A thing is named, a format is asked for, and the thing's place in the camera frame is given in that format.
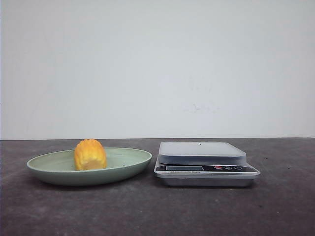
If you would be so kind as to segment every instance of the kitchen scale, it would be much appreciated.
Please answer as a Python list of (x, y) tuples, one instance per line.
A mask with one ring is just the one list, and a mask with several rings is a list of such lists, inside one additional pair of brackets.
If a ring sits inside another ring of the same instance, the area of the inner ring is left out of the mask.
[(245, 187), (260, 175), (245, 152), (224, 142), (162, 142), (154, 172), (170, 186)]

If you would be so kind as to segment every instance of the oval plate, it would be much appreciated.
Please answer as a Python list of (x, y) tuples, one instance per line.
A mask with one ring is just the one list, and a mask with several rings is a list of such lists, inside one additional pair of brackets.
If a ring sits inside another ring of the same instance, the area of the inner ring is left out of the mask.
[(58, 151), (35, 157), (27, 167), (39, 180), (67, 186), (85, 186), (116, 182), (142, 172), (149, 164), (151, 153), (138, 149), (106, 147), (107, 167), (76, 171), (74, 150)]

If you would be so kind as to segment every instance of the dark countertop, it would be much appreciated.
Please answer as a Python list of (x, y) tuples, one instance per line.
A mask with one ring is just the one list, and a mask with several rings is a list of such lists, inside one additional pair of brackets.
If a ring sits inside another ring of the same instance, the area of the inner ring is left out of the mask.
[[(261, 171), (248, 188), (167, 187), (154, 176), (161, 141), (224, 141)], [(108, 139), (137, 148), (147, 169), (120, 182), (65, 187), (26, 168), (78, 140), (1, 141), (1, 235), (315, 235), (315, 138)]]

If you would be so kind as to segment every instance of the plate rim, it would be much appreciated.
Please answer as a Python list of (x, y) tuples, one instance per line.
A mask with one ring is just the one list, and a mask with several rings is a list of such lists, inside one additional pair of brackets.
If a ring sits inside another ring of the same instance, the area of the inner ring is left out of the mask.
[(130, 150), (136, 150), (136, 151), (141, 151), (141, 152), (146, 152), (149, 154), (149, 157), (141, 162), (138, 162), (136, 164), (133, 165), (129, 165), (129, 166), (122, 166), (122, 167), (113, 167), (113, 168), (102, 168), (102, 169), (93, 169), (93, 170), (74, 170), (74, 171), (48, 171), (48, 170), (43, 170), (43, 169), (38, 169), (35, 167), (32, 167), (30, 165), (30, 162), (32, 162), (35, 159), (41, 158), (43, 156), (46, 155), (50, 155), (50, 154), (55, 154), (55, 153), (59, 153), (59, 152), (66, 152), (66, 151), (74, 151), (74, 149), (69, 149), (69, 150), (62, 150), (62, 151), (55, 151), (55, 152), (50, 152), (50, 153), (46, 153), (43, 155), (39, 155), (36, 157), (33, 157), (32, 159), (28, 160), (26, 162), (26, 166), (30, 169), (30, 170), (34, 170), (34, 171), (39, 171), (39, 172), (45, 172), (45, 173), (64, 173), (64, 174), (68, 174), (68, 173), (90, 173), (90, 172), (104, 172), (104, 171), (108, 171), (108, 170), (115, 170), (115, 169), (122, 169), (122, 168), (127, 168), (127, 167), (131, 167), (131, 166), (135, 166), (135, 165), (139, 165), (142, 163), (145, 163), (147, 161), (150, 161), (152, 159), (152, 154), (148, 151), (145, 150), (141, 150), (141, 149), (136, 149), (136, 148), (128, 148), (128, 147), (104, 147), (104, 149), (106, 150), (107, 148), (115, 148), (115, 149), (130, 149)]

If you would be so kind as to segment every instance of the white wall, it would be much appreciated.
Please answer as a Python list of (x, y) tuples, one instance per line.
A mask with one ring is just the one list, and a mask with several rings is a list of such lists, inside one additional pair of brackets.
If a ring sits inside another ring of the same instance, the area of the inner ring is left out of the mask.
[(1, 138), (315, 137), (315, 1), (2, 0)]

